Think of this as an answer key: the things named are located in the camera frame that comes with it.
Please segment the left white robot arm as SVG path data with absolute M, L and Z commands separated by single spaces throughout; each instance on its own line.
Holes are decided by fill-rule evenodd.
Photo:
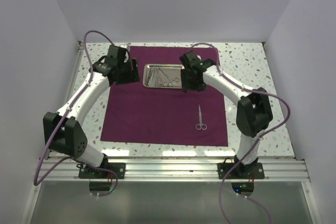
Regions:
M 98 98 L 113 84 L 139 80 L 138 62 L 131 58 L 130 46 L 110 45 L 107 54 L 92 65 L 80 88 L 66 104 L 57 112 L 45 114 L 43 127 L 48 148 L 90 165 L 90 171 L 97 178 L 106 177 L 109 165 L 104 162 L 104 154 L 89 145 L 82 124 Z

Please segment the steel instrument tray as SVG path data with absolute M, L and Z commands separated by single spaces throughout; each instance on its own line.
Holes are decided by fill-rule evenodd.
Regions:
M 181 89 L 182 65 L 147 64 L 144 66 L 143 86 L 156 89 Z

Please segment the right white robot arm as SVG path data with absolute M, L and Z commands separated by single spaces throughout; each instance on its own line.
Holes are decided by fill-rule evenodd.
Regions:
M 183 92 L 204 91 L 210 86 L 236 106 L 236 126 L 241 137 L 230 171 L 240 178 L 246 178 L 258 162 L 259 137 L 273 120 L 269 99 L 264 94 L 266 90 L 245 88 L 242 83 L 221 73 L 214 60 L 202 61 L 192 50 L 180 56 L 180 61 L 183 65 Z

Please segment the purple cloth wrap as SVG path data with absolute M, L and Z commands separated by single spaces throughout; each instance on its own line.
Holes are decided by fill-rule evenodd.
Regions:
M 197 130 L 198 106 L 207 130 Z M 224 96 L 146 88 L 142 82 L 112 86 L 101 133 L 103 142 L 228 146 Z

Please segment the small steel scissors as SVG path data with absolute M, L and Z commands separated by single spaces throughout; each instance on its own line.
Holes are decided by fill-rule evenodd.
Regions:
M 199 122 L 195 125 L 195 128 L 197 130 L 207 130 L 207 125 L 203 123 L 202 109 L 200 105 L 198 106 L 198 119 L 199 119 Z

